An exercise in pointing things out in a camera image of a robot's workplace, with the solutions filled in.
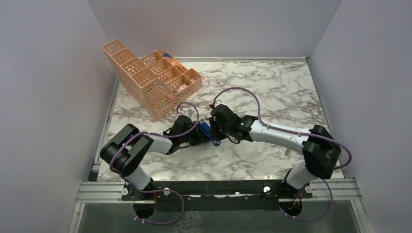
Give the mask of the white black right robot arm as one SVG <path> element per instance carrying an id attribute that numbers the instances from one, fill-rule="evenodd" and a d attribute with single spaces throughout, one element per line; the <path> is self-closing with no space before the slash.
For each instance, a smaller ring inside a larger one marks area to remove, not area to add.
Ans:
<path id="1" fill-rule="evenodd" d="M 264 142 L 291 149 L 304 161 L 290 169 L 280 185 L 281 193 L 291 198 L 307 183 L 330 179 L 342 152 L 325 127 L 292 129 L 269 125 L 256 116 L 239 117 L 229 107 L 219 104 L 211 111 L 211 135 L 216 140 L 234 138 L 237 142 Z"/>

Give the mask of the blue black stapler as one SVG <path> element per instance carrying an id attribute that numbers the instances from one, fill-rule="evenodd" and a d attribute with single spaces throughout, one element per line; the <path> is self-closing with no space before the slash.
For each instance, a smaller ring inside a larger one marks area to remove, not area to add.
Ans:
<path id="1" fill-rule="evenodd" d="M 200 129 L 200 131 L 210 140 L 210 142 L 214 145 L 214 146 L 219 146 L 221 144 L 220 141 L 216 141 L 212 135 L 211 135 L 211 127 L 203 120 L 199 120 L 198 124 L 197 124 L 198 128 Z"/>

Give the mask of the peach plastic desk organizer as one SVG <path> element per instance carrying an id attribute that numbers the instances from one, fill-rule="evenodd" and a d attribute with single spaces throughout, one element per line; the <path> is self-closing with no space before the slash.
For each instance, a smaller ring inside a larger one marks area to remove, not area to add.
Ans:
<path id="1" fill-rule="evenodd" d="M 197 71 L 186 68 L 166 51 L 154 50 L 139 58 L 118 39 L 103 45 L 102 50 L 123 87 L 155 120 L 203 86 Z M 187 88 L 174 93 L 182 84 Z"/>

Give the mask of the colourful item in organizer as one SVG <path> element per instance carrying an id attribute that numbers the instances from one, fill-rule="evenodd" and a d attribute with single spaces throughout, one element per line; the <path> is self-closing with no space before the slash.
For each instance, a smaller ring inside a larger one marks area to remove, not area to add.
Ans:
<path id="1" fill-rule="evenodd" d="M 185 88 L 187 88 L 187 85 L 182 84 L 179 87 L 177 87 L 176 89 L 174 89 L 174 93 L 179 93 L 179 92 L 183 91 Z"/>

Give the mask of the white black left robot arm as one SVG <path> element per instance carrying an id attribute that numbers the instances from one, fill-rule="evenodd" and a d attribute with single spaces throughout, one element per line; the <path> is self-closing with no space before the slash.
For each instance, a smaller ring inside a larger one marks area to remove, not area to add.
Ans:
<path id="1" fill-rule="evenodd" d="M 133 124 L 124 126 L 100 151 L 100 158 L 107 162 L 115 173 L 133 184 L 134 193 L 140 199 L 152 195 L 152 178 L 140 166 L 149 152 L 165 155 L 179 149 L 210 142 L 210 126 L 199 120 L 197 124 L 188 116 L 181 115 L 162 136 L 143 133 Z"/>

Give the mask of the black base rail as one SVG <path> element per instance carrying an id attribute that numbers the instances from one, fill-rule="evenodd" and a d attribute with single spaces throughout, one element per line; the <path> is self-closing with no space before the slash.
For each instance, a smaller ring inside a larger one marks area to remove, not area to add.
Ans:
<path id="1" fill-rule="evenodd" d="M 245 181 L 151 181 L 143 191 L 157 191 L 156 200 L 169 200 L 176 198 L 175 194 L 165 195 L 158 190 L 171 189 L 178 192 L 181 196 L 201 195 L 201 196 L 217 196 L 217 195 L 259 195 L 265 194 L 264 188 L 270 188 L 269 197 L 279 199 L 295 198 L 294 196 L 283 190 L 282 180 L 245 180 Z"/>

